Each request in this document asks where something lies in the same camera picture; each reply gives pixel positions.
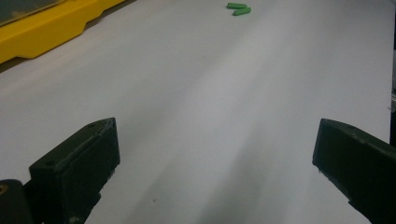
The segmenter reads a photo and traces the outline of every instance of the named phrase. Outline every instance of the yellow container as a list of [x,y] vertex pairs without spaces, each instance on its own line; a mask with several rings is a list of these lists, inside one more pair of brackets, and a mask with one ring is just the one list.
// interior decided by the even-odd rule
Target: yellow container
[[0,27],[0,63],[35,58],[80,35],[88,21],[124,0],[66,0]]

